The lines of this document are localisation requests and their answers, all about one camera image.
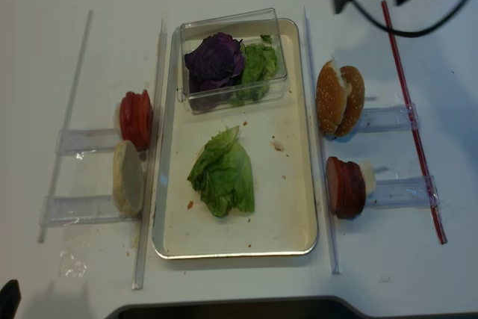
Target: red straw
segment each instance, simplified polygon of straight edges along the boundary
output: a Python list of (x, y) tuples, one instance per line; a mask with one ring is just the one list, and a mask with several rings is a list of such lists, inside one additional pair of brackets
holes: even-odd
[[(392, 28), (390, 13), (388, 12), (387, 2), (385, 0), (382, 1), (382, 10), (383, 16), (385, 17), (385, 23), (389, 28)], [(398, 46), (397, 41), (395, 41), (395, 36), (393, 34), (388, 33), (388, 38), (390, 39), (391, 51), (394, 53), (395, 65), (397, 66), (398, 77), (400, 79), (400, 85), (402, 87), (403, 98), (405, 99), (405, 105), (408, 108), (412, 106), (412, 100), (410, 99), (409, 89), (406, 86), (405, 74), (402, 68), (402, 61), (400, 60), (400, 55), (398, 54)], [(415, 112), (409, 111), (410, 121), (412, 123), (417, 123), (417, 119), (415, 118)], [(432, 212), (433, 223), (435, 224), (436, 234), (441, 244), (445, 244), (448, 242), (447, 236), (445, 235), (445, 231), (443, 229), (443, 224), (441, 223), (441, 215), (440, 210), (438, 209), (437, 203), (437, 190), (435, 188), (435, 184), (432, 181), (432, 177), (430, 176), (428, 165), (426, 164), (425, 159), (425, 152), (423, 151), (423, 146), (421, 144), (420, 133), (418, 132), (418, 128), (412, 129), (413, 140), (415, 141), (415, 147), (417, 148), (417, 155), (418, 160), (420, 161), (420, 167), (423, 177), (425, 178), (426, 182), (426, 191), (428, 192), (428, 197), (430, 201), (430, 210)]]

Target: sesame seed bun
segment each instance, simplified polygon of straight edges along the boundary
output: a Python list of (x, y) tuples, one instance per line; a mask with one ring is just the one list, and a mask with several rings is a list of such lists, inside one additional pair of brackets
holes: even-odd
[(347, 83), (347, 106), (344, 118), (335, 131), (335, 135), (342, 137), (349, 134), (360, 120), (364, 109), (365, 85), (359, 70), (353, 66), (341, 67), (342, 79)]
[(333, 60), (327, 62), (317, 78), (317, 118), (323, 134), (334, 134), (344, 118), (347, 86)]

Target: black cable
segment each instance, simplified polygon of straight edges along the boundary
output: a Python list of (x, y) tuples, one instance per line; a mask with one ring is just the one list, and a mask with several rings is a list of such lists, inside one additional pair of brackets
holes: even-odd
[(436, 22), (434, 25), (420, 31), (401, 31), (401, 30), (395, 30), (393, 28), (389, 28), (377, 22), (356, 0), (350, 0), (350, 1), (352, 2), (352, 4), (355, 5), (357, 10), (360, 13), (362, 13), (362, 15), (365, 16), (377, 28), (383, 31), (386, 31), (390, 34), (396, 35), (398, 37), (422, 37), (423, 35), (428, 35), (432, 33), (436, 29), (440, 28), (443, 24), (445, 24), (448, 20), (453, 18), (462, 9), (462, 7), (467, 3), (468, 0), (460, 0), (459, 3), (441, 20)]

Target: metal tray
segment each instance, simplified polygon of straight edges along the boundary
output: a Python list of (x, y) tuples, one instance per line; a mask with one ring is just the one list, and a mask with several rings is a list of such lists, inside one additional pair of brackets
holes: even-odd
[[(322, 191), (315, 185), (314, 195), (311, 171), (311, 161), (317, 159), (309, 149), (318, 146), (311, 120), (314, 109), (305, 106), (297, 26), (280, 19), (279, 29), (289, 82), (282, 99), (199, 115), (177, 99), (182, 71), (178, 31), (174, 33), (152, 229), (160, 257), (303, 255), (317, 243), (314, 197), (320, 201)], [(255, 212), (232, 210), (219, 219), (186, 178), (207, 141), (226, 126), (236, 125), (240, 125), (239, 141), (252, 162)]]

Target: food crumb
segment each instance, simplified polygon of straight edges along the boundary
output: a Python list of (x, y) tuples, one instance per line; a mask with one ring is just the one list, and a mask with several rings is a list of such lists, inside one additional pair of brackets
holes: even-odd
[(279, 152), (283, 152), (283, 151), (284, 151), (283, 145), (281, 145), (281, 143), (278, 142), (277, 140), (276, 140), (276, 141), (271, 141), (270, 144), (271, 144), (272, 146), (274, 146), (274, 149), (276, 149), (276, 151), (279, 151)]

